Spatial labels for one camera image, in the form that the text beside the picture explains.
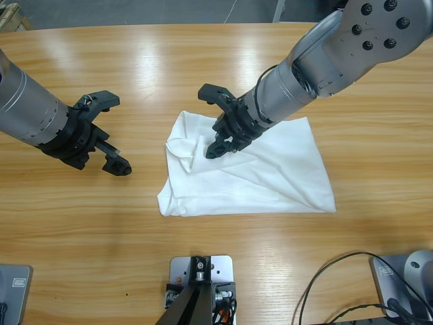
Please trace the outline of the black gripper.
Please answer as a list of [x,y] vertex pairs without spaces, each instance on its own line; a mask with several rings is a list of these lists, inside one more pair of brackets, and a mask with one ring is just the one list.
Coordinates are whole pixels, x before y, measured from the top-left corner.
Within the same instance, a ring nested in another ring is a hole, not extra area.
[[216,131],[215,142],[206,150],[207,159],[216,159],[228,152],[243,150],[267,130],[250,116],[242,101],[224,97],[216,104],[223,113],[212,126]]
[[106,158],[102,170],[114,176],[127,176],[132,172],[128,160],[120,155],[120,151],[110,145],[109,135],[93,124],[93,120],[100,112],[109,108],[81,108],[68,107],[65,127],[58,131],[53,140],[46,144],[39,144],[39,150],[48,156],[61,160],[76,169],[83,169],[89,160],[89,153],[97,147]]

